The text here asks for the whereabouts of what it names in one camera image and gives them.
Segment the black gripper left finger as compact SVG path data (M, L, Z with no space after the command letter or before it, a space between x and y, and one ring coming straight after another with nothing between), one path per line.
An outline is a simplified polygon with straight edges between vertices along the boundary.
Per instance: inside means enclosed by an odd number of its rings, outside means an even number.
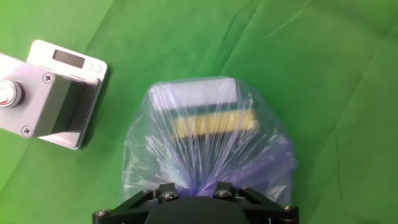
M145 223L156 206L180 198L174 183L160 184L156 189L141 190L114 209L102 209L92 216L93 224Z

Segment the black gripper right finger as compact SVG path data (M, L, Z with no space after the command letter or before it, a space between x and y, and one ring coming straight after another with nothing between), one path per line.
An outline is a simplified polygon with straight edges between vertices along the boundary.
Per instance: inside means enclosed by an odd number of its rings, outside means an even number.
M299 224L299 208L291 203L279 205L250 187L217 182L213 198L242 211L249 223Z

